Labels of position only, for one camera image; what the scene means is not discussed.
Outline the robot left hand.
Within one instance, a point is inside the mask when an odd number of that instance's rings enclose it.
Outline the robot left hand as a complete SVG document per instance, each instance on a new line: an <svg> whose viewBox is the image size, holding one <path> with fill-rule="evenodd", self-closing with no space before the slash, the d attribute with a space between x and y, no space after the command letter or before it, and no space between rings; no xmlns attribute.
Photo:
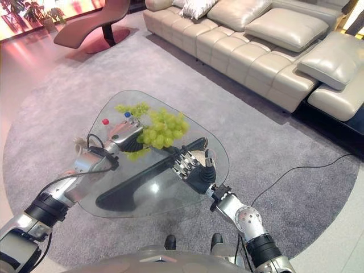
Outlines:
<svg viewBox="0 0 364 273"><path fill-rule="evenodd" d="M138 122L123 121L107 132L104 149L110 154L140 151L143 144L137 139L142 132L143 126Z"/></svg>

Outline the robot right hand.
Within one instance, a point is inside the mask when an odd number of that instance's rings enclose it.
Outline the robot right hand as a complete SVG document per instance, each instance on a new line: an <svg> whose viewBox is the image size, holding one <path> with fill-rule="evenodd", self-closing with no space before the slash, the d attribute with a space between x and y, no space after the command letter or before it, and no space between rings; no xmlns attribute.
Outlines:
<svg viewBox="0 0 364 273"><path fill-rule="evenodd" d="M216 182L216 166L209 149L202 152L201 159L187 151L179 155L171 169L196 193L204 195Z"/></svg>

